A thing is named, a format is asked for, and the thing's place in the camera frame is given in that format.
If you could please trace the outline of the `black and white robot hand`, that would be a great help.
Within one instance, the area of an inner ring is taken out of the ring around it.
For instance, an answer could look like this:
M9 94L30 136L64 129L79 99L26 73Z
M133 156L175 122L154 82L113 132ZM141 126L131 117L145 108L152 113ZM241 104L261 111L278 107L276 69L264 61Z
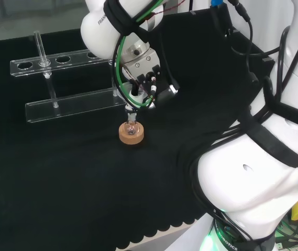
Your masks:
M130 57L114 51L113 80L119 96L126 102L125 111L132 115L155 108L172 99L180 89L179 83L167 70L166 75L154 49Z

